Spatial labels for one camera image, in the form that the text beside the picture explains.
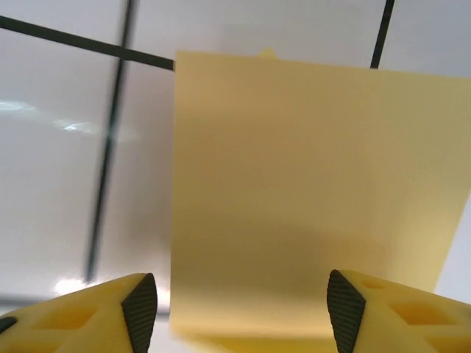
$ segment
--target yellow sheet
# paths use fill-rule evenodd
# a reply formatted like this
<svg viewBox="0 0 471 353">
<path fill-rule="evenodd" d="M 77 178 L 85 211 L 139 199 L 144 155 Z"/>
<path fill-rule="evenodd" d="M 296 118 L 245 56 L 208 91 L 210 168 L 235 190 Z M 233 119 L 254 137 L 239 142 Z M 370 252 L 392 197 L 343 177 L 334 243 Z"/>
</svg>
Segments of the yellow sheet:
<svg viewBox="0 0 471 353">
<path fill-rule="evenodd" d="M 332 335 L 328 274 L 433 290 L 471 183 L 471 81 L 180 52 L 171 328 Z"/>
<path fill-rule="evenodd" d="M 202 336 L 186 343 L 202 353 L 337 353 L 334 339 Z"/>
</svg>

